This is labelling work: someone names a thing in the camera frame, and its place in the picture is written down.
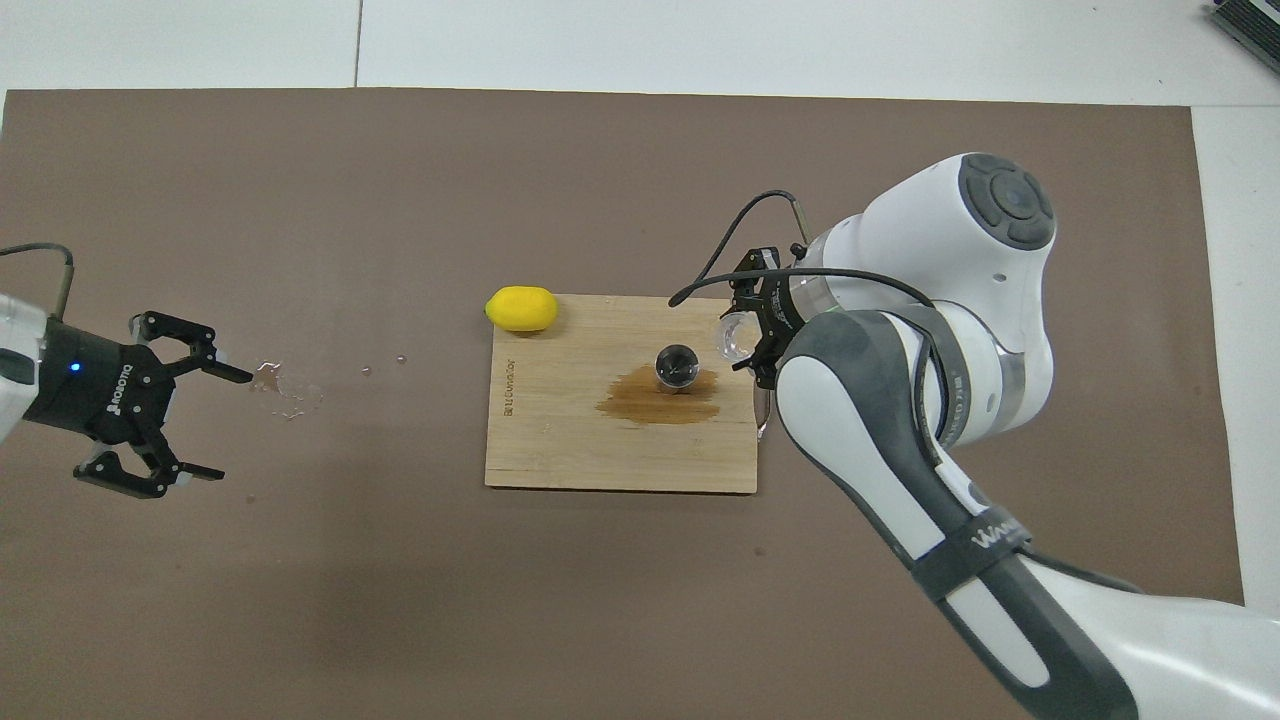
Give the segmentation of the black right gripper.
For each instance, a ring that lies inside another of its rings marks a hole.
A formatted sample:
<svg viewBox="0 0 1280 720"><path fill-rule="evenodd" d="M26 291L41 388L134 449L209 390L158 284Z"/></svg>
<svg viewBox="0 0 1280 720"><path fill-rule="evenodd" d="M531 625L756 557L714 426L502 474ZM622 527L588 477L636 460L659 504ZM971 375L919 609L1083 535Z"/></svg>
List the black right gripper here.
<svg viewBox="0 0 1280 720"><path fill-rule="evenodd" d="M735 370L749 370L755 387L764 391L776 389L777 366L801 328L788 278L778 269L778 249L754 249L733 270L751 273L751 277L733 279L733 311L762 313L763 331L751 354L735 363Z"/></svg>

